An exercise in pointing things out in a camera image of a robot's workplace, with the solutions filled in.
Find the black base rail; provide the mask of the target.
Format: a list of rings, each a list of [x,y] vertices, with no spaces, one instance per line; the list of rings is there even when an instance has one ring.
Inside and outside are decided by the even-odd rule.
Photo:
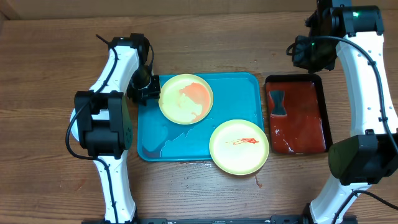
[[[235,218],[223,219],[181,219],[166,218],[135,218],[124,224],[311,224],[312,221],[304,215],[273,215],[269,218]]]

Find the green rimmed plate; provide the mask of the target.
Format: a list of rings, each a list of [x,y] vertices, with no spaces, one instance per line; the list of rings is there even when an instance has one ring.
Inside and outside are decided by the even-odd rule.
[[[249,175],[266,162],[270,147],[264,131],[256,124],[233,119],[219,125],[209,142],[213,162],[233,175]]]
[[[171,122],[188,125],[203,120],[214,102],[211,86],[198,75],[180,74],[161,88],[159,108]]]

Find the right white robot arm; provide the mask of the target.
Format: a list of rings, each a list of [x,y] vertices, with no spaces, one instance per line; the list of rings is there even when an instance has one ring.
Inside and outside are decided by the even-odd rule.
[[[356,223],[345,213],[371,186],[397,170],[397,113],[383,58],[384,25],[377,6],[318,0],[306,20],[309,35],[287,49],[294,66],[310,73],[340,61],[351,110],[348,139],[328,151],[330,177],[303,212],[304,223]]]

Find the light blue plate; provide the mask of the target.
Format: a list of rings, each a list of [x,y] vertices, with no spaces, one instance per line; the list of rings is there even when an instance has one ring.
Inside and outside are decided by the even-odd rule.
[[[76,114],[76,110],[73,109],[73,111],[72,111],[72,113],[71,113],[71,115],[70,115],[70,121],[72,121],[72,119],[73,119],[73,117],[75,116],[75,114]],[[76,140],[76,141],[79,141],[78,126],[77,126],[77,122],[76,122],[76,121],[74,121],[74,123],[72,124],[71,131],[70,131],[70,132],[71,132],[72,136],[75,138],[75,140]]]

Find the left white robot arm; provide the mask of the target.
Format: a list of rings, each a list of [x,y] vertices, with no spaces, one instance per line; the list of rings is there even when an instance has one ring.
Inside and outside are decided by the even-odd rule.
[[[114,37],[106,45],[109,59],[96,83],[75,94],[65,145],[73,157],[93,161],[98,170],[105,201],[102,223],[138,223],[127,171],[133,137],[127,100],[145,105],[158,99],[160,81],[144,34]]]

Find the black red rectangular tray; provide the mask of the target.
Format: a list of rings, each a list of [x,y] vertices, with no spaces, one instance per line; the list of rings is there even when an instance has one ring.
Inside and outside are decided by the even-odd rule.
[[[266,78],[265,98],[271,149],[279,154],[321,154],[333,144],[322,80],[318,75],[271,75]],[[271,114],[269,92],[282,90],[286,116]]]

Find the teal plastic tray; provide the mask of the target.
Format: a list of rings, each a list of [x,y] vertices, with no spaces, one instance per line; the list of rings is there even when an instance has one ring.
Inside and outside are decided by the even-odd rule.
[[[161,112],[157,100],[138,109],[137,153],[152,162],[210,160],[213,131],[232,119],[250,121],[264,128],[257,78],[248,72],[199,74],[213,90],[210,113],[195,124],[177,124]]]

